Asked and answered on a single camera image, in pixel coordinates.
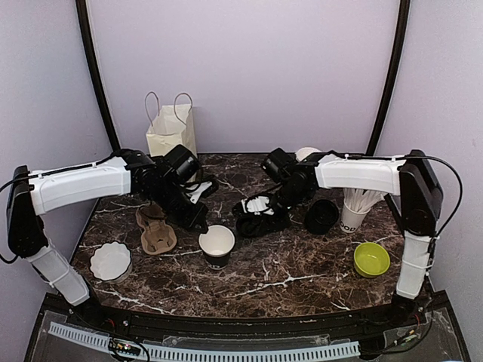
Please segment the black paper coffee cup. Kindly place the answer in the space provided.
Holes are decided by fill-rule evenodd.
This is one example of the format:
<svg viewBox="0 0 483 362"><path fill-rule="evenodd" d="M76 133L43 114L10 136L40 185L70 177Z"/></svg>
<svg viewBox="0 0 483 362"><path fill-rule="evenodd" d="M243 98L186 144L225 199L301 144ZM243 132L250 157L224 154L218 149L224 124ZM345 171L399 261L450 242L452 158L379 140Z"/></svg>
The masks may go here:
<svg viewBox="0 0 483 362"><path fill-rule="evenodd" d="M198 237L199 246L208 266L216 271L225 268L235 246L233 232L224 225L211 225L206 234Z"/></svg>

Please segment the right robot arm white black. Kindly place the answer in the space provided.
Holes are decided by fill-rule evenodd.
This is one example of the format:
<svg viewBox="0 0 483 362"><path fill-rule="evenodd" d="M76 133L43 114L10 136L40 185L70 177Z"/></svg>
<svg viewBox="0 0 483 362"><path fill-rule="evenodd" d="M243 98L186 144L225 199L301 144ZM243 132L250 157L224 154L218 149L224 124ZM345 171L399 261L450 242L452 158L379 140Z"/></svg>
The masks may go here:
<svg viewBox="0 0 483 362"><path fill-rule="evenodd" d="M420 294L443 230L437 225L443 191L430 165L433 159L418 149L387 157L315 150L298 161L277 148L261 164L277 191L238 202L232 209L236 231L258 238L288 228L290 209L311 199L318 189L362 189L400 197L405 244L395 293L402 298L386 309L385 320L401 327L414 315L409 299Z"/></svg>

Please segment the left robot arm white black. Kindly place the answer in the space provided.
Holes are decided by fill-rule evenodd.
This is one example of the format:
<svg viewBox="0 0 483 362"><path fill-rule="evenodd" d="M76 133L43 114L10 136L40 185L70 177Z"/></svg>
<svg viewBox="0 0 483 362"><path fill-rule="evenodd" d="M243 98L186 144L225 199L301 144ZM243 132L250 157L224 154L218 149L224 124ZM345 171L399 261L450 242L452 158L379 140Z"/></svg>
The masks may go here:
<svg viewBox="0 0 483 362"><path fill-rule="evenodd" d="M160 206L169 222L188 232L208 231L208 208L200 200L217 190L212 176L198 183L201 170L185 146L150 158L141 151L119 149L90 164L56 170L30 171L20 166L4 187L10 190L6 207L8 248L14 258L27 260L72 306L91 329L106 323L106 311L85 279L49 241L42 215L70 204L114 195L138 194Z"/></svg>

